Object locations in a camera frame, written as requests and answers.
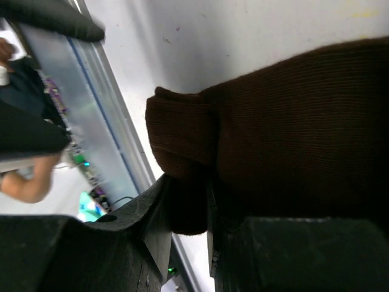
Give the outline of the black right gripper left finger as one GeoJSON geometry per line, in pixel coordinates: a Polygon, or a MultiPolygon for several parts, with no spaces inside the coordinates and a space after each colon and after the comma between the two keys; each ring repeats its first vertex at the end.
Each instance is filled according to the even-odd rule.
{"type": "Polygon", "coordinates": [[[171,179],[95,222],[1,217],[2,291],[159,291],[167,279],[171,179]]]}

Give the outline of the person behind the table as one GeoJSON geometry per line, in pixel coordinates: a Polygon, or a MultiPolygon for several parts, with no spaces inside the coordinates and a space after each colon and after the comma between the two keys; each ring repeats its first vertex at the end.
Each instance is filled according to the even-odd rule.
{"type": "Polygon", "coordinates": [[[70,143],[66,126],[29,57],[1,39],[1,192],[23,203],[49,193],[70,143]]]}

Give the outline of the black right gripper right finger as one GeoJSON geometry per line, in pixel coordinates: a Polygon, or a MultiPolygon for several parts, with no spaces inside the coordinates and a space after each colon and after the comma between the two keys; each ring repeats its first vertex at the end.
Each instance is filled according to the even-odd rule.
{"type": "Polygon", "coordinates": [[[387,291],[388,236],[366,220],[245,217],[207,183],[217,291],[387,291]]]}

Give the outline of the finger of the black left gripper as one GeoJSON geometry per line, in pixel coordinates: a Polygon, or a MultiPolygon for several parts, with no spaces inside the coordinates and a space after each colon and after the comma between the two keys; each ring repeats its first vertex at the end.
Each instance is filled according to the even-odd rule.
{"type": "Polygon", "coordinates": [[[1,17],[88,43],[105,39],[102,26],[65,1],[2,0],[1,17]]]}

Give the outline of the dark brown striped sock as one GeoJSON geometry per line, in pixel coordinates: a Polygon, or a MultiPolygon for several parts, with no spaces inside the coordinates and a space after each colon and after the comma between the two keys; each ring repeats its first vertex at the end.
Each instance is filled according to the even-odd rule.
{"type": "Polygon", "coordinates": [[[315,49],[197,94],[146,103],[153,155],[173,179],[172,230],[227,217],[368,218],[388,225],[388,38],[315,49]]]}

